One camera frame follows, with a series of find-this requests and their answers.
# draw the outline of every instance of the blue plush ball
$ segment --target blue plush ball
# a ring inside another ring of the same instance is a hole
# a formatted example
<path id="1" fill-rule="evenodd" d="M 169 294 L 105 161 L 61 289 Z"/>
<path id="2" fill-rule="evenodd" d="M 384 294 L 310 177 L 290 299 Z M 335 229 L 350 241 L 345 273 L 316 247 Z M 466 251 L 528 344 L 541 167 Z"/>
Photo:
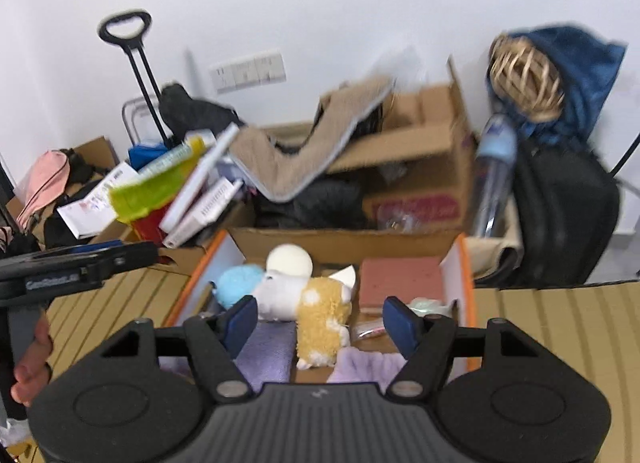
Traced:
<path id="1" fill-rule="evenodd" d="M 216 300 L 224 309 L 229 309 L 245 295 L 250 295 L 262 280 L 264 270 L 257 265 L 242 265 L 229 268 L 220 275 L 214 290 Z"/>

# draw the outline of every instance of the finger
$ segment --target finger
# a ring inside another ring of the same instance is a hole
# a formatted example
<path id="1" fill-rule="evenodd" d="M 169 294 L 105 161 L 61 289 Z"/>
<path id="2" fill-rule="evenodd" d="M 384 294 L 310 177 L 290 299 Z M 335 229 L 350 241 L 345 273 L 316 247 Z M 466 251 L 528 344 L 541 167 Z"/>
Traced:
<path id="1" fill-rule="evenodd" d="M 41 344 L 46 345 L 47 342 L 49 342 L 49 320 L 47 320 L 47 316 L 44 315 L 44 313 L 36 323 L 36 329 L 33 332 L 33 336 Z"/>
<path id="2" fill-rule="evenodd" d="M 24 383 L 16 383 L 11 388 L 11 396 L 18 403 L 28 405 L 38 393 L 49 383 L 49 371 L 43 367 L 31 380 Z"/>
<path id="3" fill-rule="evenodd" d="M 15 379 L 19 383 L 22 383 L 37 375 L 44 367 L 45 362 L 51 354 L 52 348 L 53 345 L 48 335 L 46 335 L 44 341 L 35 339 L 15 367 Z"/>

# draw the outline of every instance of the rattan ball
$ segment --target rattan ball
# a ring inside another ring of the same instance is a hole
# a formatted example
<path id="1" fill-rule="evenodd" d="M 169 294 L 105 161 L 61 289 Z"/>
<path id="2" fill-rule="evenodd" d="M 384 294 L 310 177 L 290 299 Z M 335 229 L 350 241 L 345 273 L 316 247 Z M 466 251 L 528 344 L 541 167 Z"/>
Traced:
<path id="1" fill-rule="evenodd" d="M 499 35 L 491 46 L 489 78 L 495 93 L 510 98 L 532 122 L 560 116 L 564 93 L 558 69 L 529 39 Z"/>

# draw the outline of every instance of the screw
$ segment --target screw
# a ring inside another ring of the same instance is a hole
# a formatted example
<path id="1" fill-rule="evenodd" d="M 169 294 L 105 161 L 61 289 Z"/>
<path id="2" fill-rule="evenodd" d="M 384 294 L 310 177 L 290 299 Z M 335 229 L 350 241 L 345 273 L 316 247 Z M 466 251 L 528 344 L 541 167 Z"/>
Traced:
<path id="1" fill-rule="evenodd" d="M 400 380 L 391 386 L 391 392 L 401 398 L 415 398 L 422 394 L 422 386 L 413 380 Z"/>
<path id="2" fill-rule="evenodd" d="M 216 392 L 225 398 L 240 398 L 249 392 L 249 387 L 240 380 L 226 380 L 218 384 Z"/>

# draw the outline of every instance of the plastic water bottle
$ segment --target plastic water bottle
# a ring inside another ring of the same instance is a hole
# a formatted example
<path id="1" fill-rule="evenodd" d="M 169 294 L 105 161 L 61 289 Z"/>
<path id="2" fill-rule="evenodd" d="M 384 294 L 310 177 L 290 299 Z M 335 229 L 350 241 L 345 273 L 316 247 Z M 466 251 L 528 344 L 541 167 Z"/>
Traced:
<path id="1" fill-rule="evenodd" d="M 517 151 L 518 140 L 510 120 L 504 114 L 494 114 L 482 132 L 476 154 L 471 236 L 497 237 L 504 233 L 500 224 L 511 192 Z"/>

